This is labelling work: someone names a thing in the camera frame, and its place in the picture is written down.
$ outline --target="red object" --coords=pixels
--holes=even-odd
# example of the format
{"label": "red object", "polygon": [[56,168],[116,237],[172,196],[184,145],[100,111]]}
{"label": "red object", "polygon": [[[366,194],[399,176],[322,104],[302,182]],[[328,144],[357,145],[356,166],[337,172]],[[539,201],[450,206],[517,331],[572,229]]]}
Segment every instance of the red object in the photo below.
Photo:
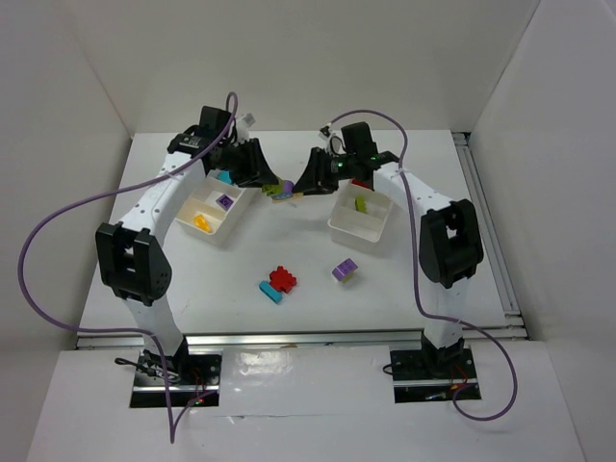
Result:
{"label": "red object", "polygon": [[297,284],[297,279],[294,278],[284,267],[278,267],[276,271],[269,274],[269,284],[275,291],[288,294],[291,288]]}
{"label": "red object", "polygon": [[361,186],[362,188],[366,188],[367,190],[372,189],[368,183],[364,183],[363,181],[360,181],[360,180],[350,180],[350,182],[353,185]]}

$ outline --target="blue object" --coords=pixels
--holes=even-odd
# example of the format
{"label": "blue object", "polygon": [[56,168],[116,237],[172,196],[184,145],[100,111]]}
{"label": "blue object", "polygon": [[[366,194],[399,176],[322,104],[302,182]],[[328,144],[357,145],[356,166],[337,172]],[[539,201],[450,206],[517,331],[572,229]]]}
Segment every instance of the blue object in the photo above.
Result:
{"label": "blue object", "polygon": [[222,183],[226,183],[227,185],[233,184],[233,182],[231,181],[231,173],[229,173],[228,170],[221,170],[217,176],[217,179],[220,180]]}
{"label": "blue object", "polygon": [[259,289],[274,303],[280,303],[280,300],[282,300],[282,294],[276,291],[268,281],[261,281]]}

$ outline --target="wall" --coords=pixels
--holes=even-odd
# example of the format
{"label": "wall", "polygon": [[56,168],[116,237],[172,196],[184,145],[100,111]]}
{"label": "wall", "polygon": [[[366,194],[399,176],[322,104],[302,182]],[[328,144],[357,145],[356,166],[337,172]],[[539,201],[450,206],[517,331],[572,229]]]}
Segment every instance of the wall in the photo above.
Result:
{"label": "wall", "polygon": [[133,132],[184,130],[229,90],[261,130],[375,107],[468,131],[538,0],[64,2]]}
{"label": "wall", "polygon": [[[23,300],[19,248],[48,213],[117,184],[129,137],[54,2],[0,2],[0,62],[0,448],[2,460],[18,462],[27,456],[58,351],[72,345]],[[81,317],[93,231],[110,205],[61,218],[32,248],[30,287],[61,320]]]}
{"label": "wall", "polygon": [[615,7],[543,0],[471,138],[518,301],[589,462],[614,459],[616,431]]}

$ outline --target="white table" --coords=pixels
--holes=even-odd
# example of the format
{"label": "white table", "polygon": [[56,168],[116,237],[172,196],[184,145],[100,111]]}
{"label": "white table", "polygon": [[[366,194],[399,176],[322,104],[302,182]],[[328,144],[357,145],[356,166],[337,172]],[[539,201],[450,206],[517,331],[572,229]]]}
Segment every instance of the white table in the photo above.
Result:
{"label": "white table", "polygon": [[[454,199],[469,197],[451,134],[408,131],[406,166],[436,190]],[[121,186],[155,176],[174,134],[137,134]],[[260,132],[273,171],[293,181],[304,170],[310,148],[322,141],[315,132]],[[399,153],[396,131],[375,131],[379,149]],[[111,216],[116,222],[141,196],[119,196]],[[187,334],[247,332],[323,332],[421,328],[412,296],[408,218],[398,207],[377,255],[367,255],[331,242],[327,219],[336,200],[306,197],[296,205],[272,205],[258,194],[218,248],[186,235],[173,223],[165,253],[173,267],[168,298],[179,328]],[[340,287],[332,269],[346,258],[359,266],[351,287]],[[278,265],[293,273],[298,284],[273,304],[258,289]],[[429,309],[429,300],[425,301]],[[501,300],[488,259],[478,267],[464,318],[483,326],[505,325]],[[82,326],[135,325],[129,311],[103,286],[96,270]]]}
{"label": "white table", "polygon": [[[465,420],[450,402],[394,404],[392,379],[381,370],[385,346],[274,349],[250,362],[251,373],[238,358],[253,359],[256,350],[225,350],[220,407],[190,411],[173,446],[165,409],[128,407],[133,370],[113,360],[136,351],[64,351],[28,462],[583,462],[545,346],[505,347],[520,393],[491,423]],[[461,406],[489,415],[507,403],[511,376],[494,346],[473,349],[482,400]]]}

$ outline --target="white arm segment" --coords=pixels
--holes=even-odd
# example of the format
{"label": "white arm segment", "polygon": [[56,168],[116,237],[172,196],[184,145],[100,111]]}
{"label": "white arm segment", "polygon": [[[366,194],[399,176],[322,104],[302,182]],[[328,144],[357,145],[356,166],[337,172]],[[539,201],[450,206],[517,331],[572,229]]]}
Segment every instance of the white arm segment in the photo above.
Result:
{"label": "white arm segment", "polygon": [[[191,159],[189,154],[175,152],[167,154],[165,162],[157,176],[166,175]],[[201,162],[196,162],[177,176],[169,177],[166,181],[150,187],[135,207],[131,209],[120,221],[127,229],[141,231],[143,228],[150,230],[150,235],[155,236],[159,244],[163,246],[165,236],[178,211],[191,195],[195,188],[205,178],[205,170]],[[173,356],[180,347],[184,336],[175,325],[167,295],[155,300],[152,306],[145,306],[137,300],[125,299],[124,304],[128,307],[137,326],[141,329],[153,332],[163,346],[165,356]],[[145,349],[158,354],[158,350],[152,339],[143,336]]]}
{"label": "white arm segment", "polygon": [[[426,183],[407,170],[405,170],[404,173],[413,195],[414,219],[419,239],[422,216],[430,209],[441,210],[448,207],[451,199],[434,191]],[[397,164],[387,164],[374,172],[374,190],[387,195],[396,202],[402,210],[408,212],[406,193],[404,191],[402,179],[400,178],[400,173],[398,172]],[[462,278],[455,282],[450,289],[445,289],[441,284],[429,281],[427,277],[425,277],[424,272],[420,269],[420,281],[423,281],[421,284],[423,290],[431,291],[431,294],[426,294],[429,296],[425,299],[434,300],[436,304],[434,309],[426,307],[428,313],[450,316],[457,319],[463,317],[469,286],[469,280],[467,278]],[[435,347],[450,347],[462,337],[462,326],[454,322],[427,320],[423,333]]]}

